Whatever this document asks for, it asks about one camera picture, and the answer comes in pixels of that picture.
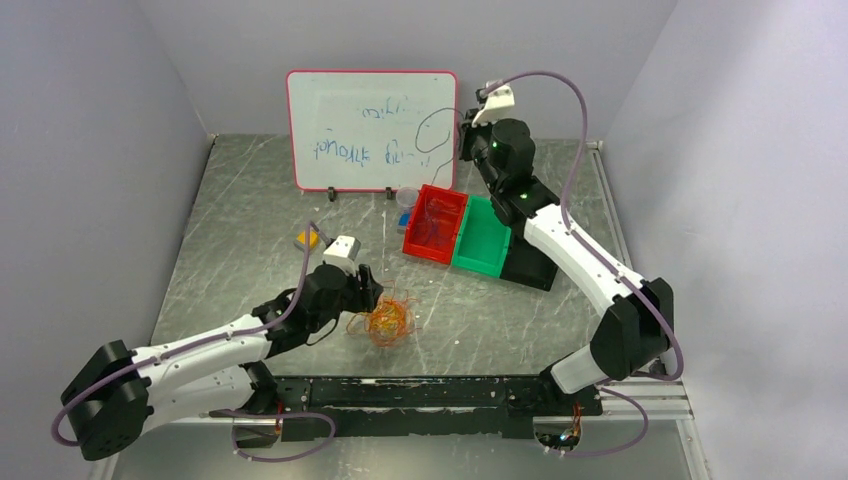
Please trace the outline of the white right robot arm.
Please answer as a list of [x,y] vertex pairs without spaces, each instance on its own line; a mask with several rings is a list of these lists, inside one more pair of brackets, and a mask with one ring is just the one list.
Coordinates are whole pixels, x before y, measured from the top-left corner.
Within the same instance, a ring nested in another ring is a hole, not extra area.
[[674,348],[673,291],[663,279],[648,281],[605,251],[533,172],[536,145],[516,119],[459,126],[463,161],[474,164],[496,217],[552,261],[589,299],[601,321],[589,343],[552,363],[539,391],[542,406],[562,414],[578,391],[623,380]]

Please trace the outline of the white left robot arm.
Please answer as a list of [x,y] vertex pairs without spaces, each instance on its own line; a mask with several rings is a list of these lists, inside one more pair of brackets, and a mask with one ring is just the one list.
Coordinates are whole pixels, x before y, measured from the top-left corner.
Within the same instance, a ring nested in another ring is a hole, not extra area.
[[87,461],[112,456],[143,434],[175,420],[234,411],[280,413],[283,402],[266,360],[309,345],[342,313],[371,312],[384,288],[371,269],[321,264],[295,288],[209,332],[167,344],[128,348],[121,340],[95,351],[66,387],[60,420]]

